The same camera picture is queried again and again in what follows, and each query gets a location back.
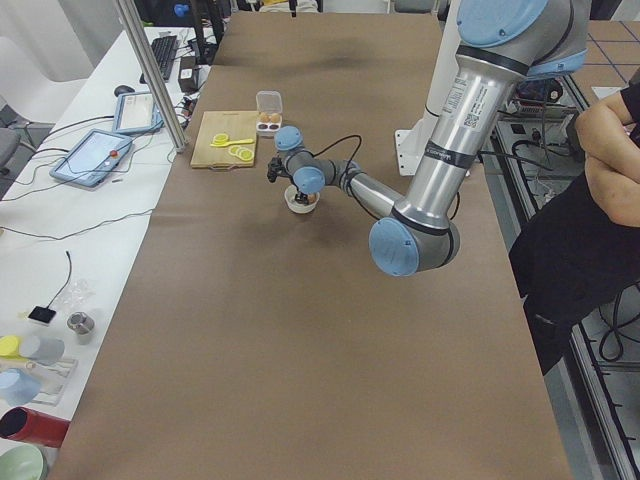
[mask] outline tablet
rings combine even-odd
[[[93,129],[49,174],[65,183],[95,187],[118,166],[132,143],[126,135]]]
[[[162,127],[162,117],[149,92],[122,93],[113,118],[113,131],[125,135],[151,133]]]

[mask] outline robotic arm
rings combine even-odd
[[[337,186],[379,218],[369,235],[376,265],[407,276],[449,263],[459,235],[447,211],[493,127],[498,108],[525,78],[571,73],[586,56],[590,0],[461,0],[456,75],[406,195],[350,161],[315,158],[301,133],[276,134],[268,178],[290,178],[300,194]]]

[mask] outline green bowl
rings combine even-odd
[[[44,480],[47,462],[34,445],[21,445],[0,456],[0,478],[11,480]]]

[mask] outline wooden cutting board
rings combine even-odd
[[[241,145],[256,153],[257,111],[204,112],[196,145],[191,157],[191,168],[214,168],[225,170],[233,167],[252,167],[254,160],[240,160],[229,153],[229,147],[212,147],[214,135],[226,133],[231,140],[253,139],[253,143]]]

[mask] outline small bowl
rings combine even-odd
[[[34,445],[21,445],[0,456],[0,478],[11,480],[44,480],[47,462]]]
[[[287,202],[289,210],[295,213],[309,213],[316,208],[318,200],[320,200],[320,192],[315,194],[315,201],[309,205],[302,205],[301,203],[296,202],[296,193],[298,193],[298,188],[295,185],[289,185],[284,191],[284,200]]]

